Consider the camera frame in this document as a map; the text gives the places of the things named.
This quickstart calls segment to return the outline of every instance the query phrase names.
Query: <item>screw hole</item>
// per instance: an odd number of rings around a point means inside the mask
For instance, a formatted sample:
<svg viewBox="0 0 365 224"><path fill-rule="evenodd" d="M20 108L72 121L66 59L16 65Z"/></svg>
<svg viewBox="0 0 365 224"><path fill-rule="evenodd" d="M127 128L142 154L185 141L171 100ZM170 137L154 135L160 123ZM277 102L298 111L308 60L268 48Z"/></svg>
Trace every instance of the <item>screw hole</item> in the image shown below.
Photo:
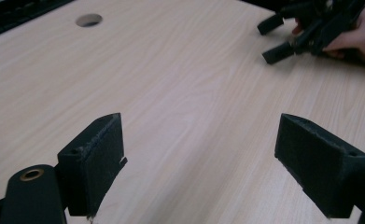
<svg viewBox="0 0 365 224"><path fill-rule="evenodd" d="M77 25L80 27L92 27L103 21L103 17L98 14L87 14L77 19Z"/></svg>
<svg viewBox="0 0 365 224"><path fill-rule="evenodd" d="M33 169L26 171L24 174L20 176L21 181L31 181L37 179L38 177L42 176L45 173L42 169Z"/></svg>

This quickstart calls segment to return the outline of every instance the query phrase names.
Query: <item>finger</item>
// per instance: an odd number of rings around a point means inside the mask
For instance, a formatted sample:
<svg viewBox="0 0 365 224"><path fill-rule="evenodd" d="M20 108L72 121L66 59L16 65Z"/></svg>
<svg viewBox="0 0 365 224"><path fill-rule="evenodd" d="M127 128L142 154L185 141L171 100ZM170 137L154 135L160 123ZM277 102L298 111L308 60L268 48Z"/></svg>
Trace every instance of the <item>finger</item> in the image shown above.
<svg viewBox="0 0 365 224"><path fill-rule="evenodd" d="M362 17L358 17L357 20L352 24L352 30L356 30L362 24Z"/></svg>
<svg viewBox="0 0 365 224"><path fill-rule="evenodd" d="M323 50L330 51L336 49L358 49L362 43L365 34L359 32L359 30L349 31L337 36L329 45Z"/></svg>
<svg viewBox="0 0 365 224"><path fill-rule="evenodd" d="M332 58L343 59L345 54L340 50L327 51L327 54Z"/></svg>
<svg viewBox="0 0 365 224"><path fill-rule="evenodd" d="M302 31L302 27L300 25L296 26L293 30L292 30L292 34L293 35L298 35L301 31Z"/></svg>

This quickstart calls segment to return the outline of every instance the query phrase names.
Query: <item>wooden table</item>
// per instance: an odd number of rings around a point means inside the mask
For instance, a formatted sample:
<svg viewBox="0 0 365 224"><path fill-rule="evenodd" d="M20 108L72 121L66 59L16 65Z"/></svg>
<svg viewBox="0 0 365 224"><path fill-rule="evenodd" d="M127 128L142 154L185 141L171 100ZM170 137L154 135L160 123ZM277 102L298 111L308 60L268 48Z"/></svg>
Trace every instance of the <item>wooden table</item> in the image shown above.
<svg viewBox="0 0 365 224"><path fill-rule="evenodd" d="M103 21L77 26L88 13ZM357 223L357 209L326 219L274 146L290 113L365 152L365 66L266 64L294 26L260 36L270 15L234 0L80 0L0 35L0 198L120 112L129 162L93 223Z"/></svg>

